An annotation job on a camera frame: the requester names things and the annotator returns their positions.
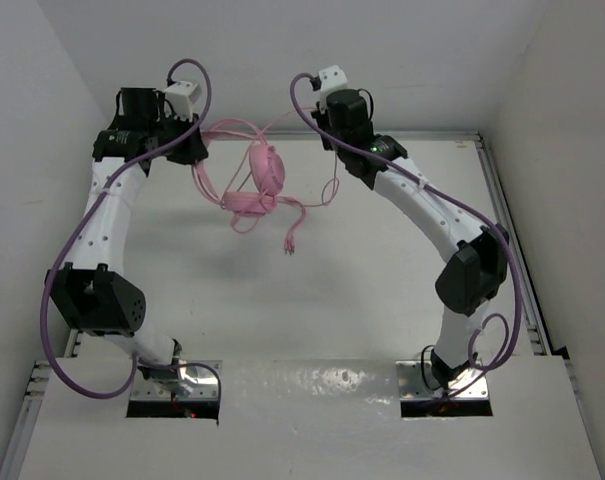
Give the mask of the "pink wired headphones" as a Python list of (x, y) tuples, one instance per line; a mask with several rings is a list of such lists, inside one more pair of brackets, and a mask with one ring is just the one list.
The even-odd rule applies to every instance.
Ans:
[(238, 224), (241, 221), (251, 219), (254, 224), (257, 224), (260, 219), (275, 212), (281, 204), (298, 209), (299, 217), (287, 230), (283, 243), (287, 255), (295, 253), (295, 232), (304, 222), (307, 212), (314, 207), (329, 206), (340, 186), (338, 175), (333, 173), (322, 189), (320, 201), (314, 205), (283, 193), (286, 179), (284, 162), (275, 146), (267, 140), (266, 134), (272, 127), (291, 115), (291, 112), (286, 112), (264, 127), (239, 118), (224, 118), (213, 123), (202, 133), (202, 140), (206, 146), (213, 141), (228, 138), (244, 139), (249, 142), (233, 177), (237, 177), (242, 169), (247, 167), (248, 173), (245, 179), (253, 183), (252, 191), (246, 191), (243, 184), (234, 187), (235, 179), (230, 179), (225, 190), (219, 194), (215, 191), (202, 161), (191, 167), (193, 182), (199, 193), (210, 203), (232, 215), (230, 227), (238, 234), (247, 234), (253, 230), (252, 227), (239, 228)]

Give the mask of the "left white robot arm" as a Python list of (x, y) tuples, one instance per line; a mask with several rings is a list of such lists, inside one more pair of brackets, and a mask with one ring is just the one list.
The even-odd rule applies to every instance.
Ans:
[(178, 345), (147, 319), (144, 293), (125, 277), (126, 238), (153, 159), (192, 165), (207, 158), (196, 125), (200, 94), (185, 80), (117, 93), (114, 118), (93, 144), (82, 224), (52, 280), (50, 297), (70, 328), (113, 343), (143, 365), (172, 364)]

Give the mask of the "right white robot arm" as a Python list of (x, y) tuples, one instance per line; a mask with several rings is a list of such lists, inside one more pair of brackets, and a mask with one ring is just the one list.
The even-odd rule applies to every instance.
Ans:
[(432, 374), (446, 388), (470, 366), (471, 335), (506, 279), (507, 256), (492, 232), (460, 208), (428, 192), (406, 149), (375, 133), (360, 92), (340, 88), (322, 95), (311, 114), (323, 146), (336, 152), (346, 171), (405, 214), (431, 241), (445, 266), (435, 281), (444, 305), (439, 338), (431, 352)]

